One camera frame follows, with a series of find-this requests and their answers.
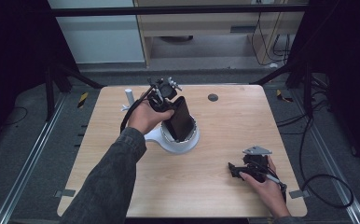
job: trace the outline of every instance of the metal frame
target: metal frame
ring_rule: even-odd
[[[302,105],[302,96],[298,91],[290,90],[292,94],[295,96],[294,100],[297,103],[297,106],[299,110],[302,113],[306,113],[304,106]],[[321,159],[323,160],[323,163],[325,165],[325,168],[327,171],[340,178],[344,182],[348,183],[348,181],[345,178],[345,175],[340,170],[339,166],[334,160],[334,157],[331,155],[328,146],[325,144],[325,140],[323,136],[320,134],[319,129],[316,127],[316,125],[311,126],[311,135],[312,140],[314,144],[316,145],[317,151],[319,152],[319,155]],[[337,190],[337,193],[339,197],[341,198],[343,203],[348,203],[350,201],[350,196],[348,193],[348,190],[344,188],[343,185],[341,185],[338,181],[333,181],[333,184]],[[355,195],[354,195],[354,201],[352,205],[346,208],[349,217],[351,218],[353,223],[360,224],[360,203],[357,201]]]
[[[218,5],[177,7],[96,7],[33,10],[29,14],[54,17],[125,16],[157,14],[240,13],[240,12],[298,12],[326,9],[327,5],[272,4],[272,5]]]
[[[17,206],[18,200],[20,199],[23,190],[28,183],[29,177],[32,174],[35,165],[38,162],[38,159],[41,155],[41,152],[46,145],[48,138],[55,126],[55,123],[58,120],[58,117],[61,114],[63,109],[63,105],[66,99],[67,93],[61,93],[56,104],[55,113],[52,116],[52,119],[47,121],[44,125],[40,135],[38,135],[35,145],[33,146],[31,153],[29,154],[28,159],[23,164],[23,167],[11,188],[11,191],[6,196],[5,201],[3,202],[2,206],[0,207],[0,224],[8,223],[12,212],[14,211],[15,207]]]

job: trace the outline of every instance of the white base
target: white base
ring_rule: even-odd
[[[145,135],[145,140],[147,142],[156,142],[160,144],[163,149],[174,154],[184,154],[197,145],[198,141],[200,140],[200,130],[195,124],[194,130],[186,141],[176,142],[173,140],[167,129],[165,127],[162,128],[161,125],[159,128],[147,133]]]

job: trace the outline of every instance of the gray sleeve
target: gray sleeve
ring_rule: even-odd
[[[280,217],[273,221],[273,224],[303,224],[305,223],[300,217]]]
[[[87,176],[61,223],[123,223],[131,202],[144,136],[126,128]]]

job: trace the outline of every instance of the wooden table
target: wooden table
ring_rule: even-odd
[[[124,90],[136,97],[148,86],[116,86],[102,89],[70,174],[66,189],[78,192],[90,170],[119,135],[128,103]],[[242,150],[254,145],[272,151],[277,175],[288,186],[298,183],[270,111],[265,92],[254,85],[189,85],[178,92],[187,99],[191,115],[201,131],[199,143],[188,153],[174,155],[156,143],[137,163],[137,177],[128,217],[269,217],[258,195],[231,177],[228,162],[243,166]],[[211,102],[214,93],[218,101]],[[302,198],[287,205],[293,216],[307,213]],[[61,216],[73,197],[63,196]]]

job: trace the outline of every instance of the gray floor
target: gray floor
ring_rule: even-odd
[[[276,65],[281,66],[281,57]],[[242,83],[256,81],[269,74],[274,68],[259,65],[254,57],[250,42],[244,35],[234,36],[194,36],[191,41],[179,38],[156,38],[152,51],[152,61],[148,68],[129,68],[127,65],[118,70],[84,70],[83,74],[104,85],[146,84],[148,77],[173,77],[180,84],[200,83]],[[287,90],[283,82],[286,74],[275,78],[265,86],[265,92],[276,121],[293,118],[302,114],[301,106],[295,101],[289,103],[279,100],[276,90],[284,96],[297,99],[302,88]],[[73,80],[71,93],[57,93],[56,98],[65,97],[63,110],[42,151],[38,163],[19,198],[11,219],[21,223],[50,223],[58,220],[56,208],[60,199],[54,197],[57,190],[64,189],[67,178],[76,158],[78,145],[81,144],[85,125],[88,124],[99,90]],[[83,92],[89,97],[83,108],[77,108]],[[324,101],[324,95],[317,94],[314,104]],[[8,123],[0,132],[0,206],[16,181],[24,162],[42,130],[46,117],[45,89],[37,86],[22,93]],[[333,164],[339,174],[351,186],[360,207],[360,158],[352,155],[349,142],[334,115],[329,112],[329,103],[316,108],[313,127],[307,132],[302,149],[303,170],[307,177],[330,173]],[[279,129],[290,161],[301,185],[298,155],[301,134],[306,120]],[[322,136],[324,143],[319,142]],[[326,148],[332,160],[320,148]],[[341,203],[337,194],[338,187],[329,179],[318,179],[313,188],[324,198]],[[305,199],[308,215],[307,223],[360,223],[349,216],[352,208],[332,208],[312,195]],[[267,223],[265,218],[251,218],[252,223]]]

